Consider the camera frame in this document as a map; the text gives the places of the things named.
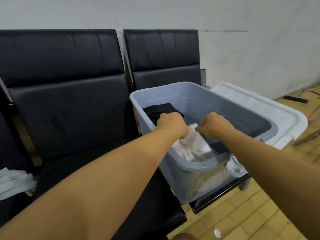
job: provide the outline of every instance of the white wall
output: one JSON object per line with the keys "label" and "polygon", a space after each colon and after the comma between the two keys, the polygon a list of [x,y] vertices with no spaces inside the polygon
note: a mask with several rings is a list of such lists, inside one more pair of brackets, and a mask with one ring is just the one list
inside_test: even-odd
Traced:
{"label": "white wall", "polygon": [[198,29],[207,84],[320,81],[320,0],[0,0],[0,29]]}

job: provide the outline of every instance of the seat backrest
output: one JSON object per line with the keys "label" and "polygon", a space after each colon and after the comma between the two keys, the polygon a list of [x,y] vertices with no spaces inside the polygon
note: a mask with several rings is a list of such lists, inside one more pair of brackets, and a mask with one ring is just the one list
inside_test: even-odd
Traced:
{"label": "seat backrest", "polygon": [[3,168],[26,170],[27,159],[11,133],[2,112],[0,111],[0,170]]}
{"label": "seat backrest", "polygon": [[42,160],[138,133],[115,30],[1,31],[0,77]]}
{"label": "seat backrest", "polygon": [[197,30],[124,30],[137,89],[177,82],[201,85]]}

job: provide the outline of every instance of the yellow tiled floor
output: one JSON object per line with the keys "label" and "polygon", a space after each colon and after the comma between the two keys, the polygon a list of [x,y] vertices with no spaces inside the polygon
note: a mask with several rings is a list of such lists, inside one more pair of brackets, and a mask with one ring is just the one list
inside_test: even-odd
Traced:
{"label": "yellow tiled floor", "polygon": [[[310,88],[320,92],[320,85]],[[309,117],[320,99],[316,94],[305,91],[300,97],[309,99],[307,104],[279,99]],[[300,138],[320,129],[320,115]],[[320,167],[320,136],[302,145],[293,147],[292,142],[283,149],[289,154],[301,157]],[[247,190],[235,188],[206,209],[195,215],[189,205],[183,205],[188,221],[168,234],[171,239],[180,232],[193,234],[200,240],[217,239],[214,229],[219,229],[224,240],[303,240],[302,234],[278,209],[260,186],[251,180]]]}

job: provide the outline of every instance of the dark clothing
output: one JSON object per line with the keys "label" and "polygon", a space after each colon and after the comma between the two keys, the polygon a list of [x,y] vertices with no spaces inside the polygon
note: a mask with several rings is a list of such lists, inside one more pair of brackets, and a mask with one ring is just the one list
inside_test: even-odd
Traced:
{"label": "dark clothing", "polygon": [[178,112],[181,114],[182,118],[184,118],[184,114],[181,113],[180,111],[176,110],[172,104],[167,103],[167,104],[159,104],[159,105],[152,105],[149,107],[146,107],[143,109],[143,111],[147,114],[149,119],[152,121],[152,123],[157,126],[157,121],[160,118],[160,115],[162,113],[173,113],[173,112]]}

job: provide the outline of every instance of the knee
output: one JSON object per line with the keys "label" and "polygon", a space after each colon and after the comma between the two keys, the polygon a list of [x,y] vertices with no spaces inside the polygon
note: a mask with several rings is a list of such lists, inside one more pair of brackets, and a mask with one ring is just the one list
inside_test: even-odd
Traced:
{"label": "knee", "polygon": [[171,240],[198,240],[195,236],[189,233],[179,233],[178,235],[174,236]]}

